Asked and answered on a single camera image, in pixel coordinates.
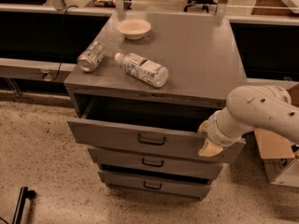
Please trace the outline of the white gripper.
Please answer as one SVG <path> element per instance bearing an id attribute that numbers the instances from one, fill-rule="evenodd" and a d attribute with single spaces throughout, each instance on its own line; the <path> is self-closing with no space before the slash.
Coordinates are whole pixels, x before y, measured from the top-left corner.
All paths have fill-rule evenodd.
<path id="1" fill-rule="evenodd" d="M 198 151 L 200 157 L 214 157 L 223 152 L 224 147 L 239 141 L 242 136 L 237 121 L 227 110 L 216 111 L 199 126 L 198 132 L 207 133 L 208 137 Z"/>

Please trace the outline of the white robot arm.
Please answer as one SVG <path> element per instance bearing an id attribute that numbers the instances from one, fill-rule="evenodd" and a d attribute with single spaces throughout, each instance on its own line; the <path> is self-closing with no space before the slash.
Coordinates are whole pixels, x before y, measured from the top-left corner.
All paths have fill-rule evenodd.
<path id="1" fill-rule="evenodd" d="M 200 157 L 214 157 L 239 142 L 256 128 L 299 142 L 299 108 L 280 86 L 240 86 L 229 92 L 226 107 L 204 121 L 199 133 L 206 133 Z"/>

